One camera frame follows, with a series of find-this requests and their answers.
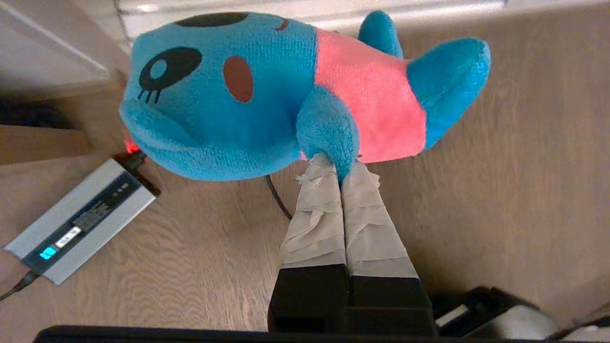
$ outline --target blue led display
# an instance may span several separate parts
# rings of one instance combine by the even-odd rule
[[[57,253],[57,250],[53,249],[52,246],[48,246],[48,247],[45,248],[45,250],[43,252],[41,252],[38,255],[42,259],[50,259],[51,257],[53,257],[53,255],[55,255],[55,253]]]

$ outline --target black eye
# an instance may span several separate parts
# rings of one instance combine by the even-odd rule
[[[140,86],[142,91],[138,99],[144,92],[148,91],[146,103],[151,98],[151,94],[157,91],[154,102],[159,101],[161,91],[178,81],[186,78],[201,63],[201,53],[197,49],[179,46],[171,48],[153,57],[142,69],[140,73]]]
[[[177,21],[176,24],[184,27],[217,27],[237,24],[247,16],[244,12],[202,14]]]

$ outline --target blue plush toy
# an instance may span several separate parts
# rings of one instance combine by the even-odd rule
[[[254,178],[325,151],[341,180],[357,156],[432,147],[489,67],[474,38],[404,60],[382,12],[358,40],[274,15],[216,13],[139,36],[120,112],[148,156],[188,178]]]

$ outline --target pink body section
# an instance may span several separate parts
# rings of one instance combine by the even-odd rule
[[[423,150],[426,114],[407,81],[407,61],[344,35],[317,29],[315,84],[354,116],[360,161],[382,162]]]

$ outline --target wooden floor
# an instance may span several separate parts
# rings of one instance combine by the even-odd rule
[[[610,7],[401,36],[417,56],[485,38],[480,99],[421,156],[371,166],[431,292],[499,286],[569,325],[610,300]],[[0,169],[0,244],[121,149],[120,94],[56,106],[94,156]],[[295,164],[273,175],[290,209]],[[0,303],[0,341],[56,324],[265,330],[287,220],[264,179],[195,182],[149,164],[163,195],[61,287],[44,279]],[[25,269],[0,253],[0,289]]]

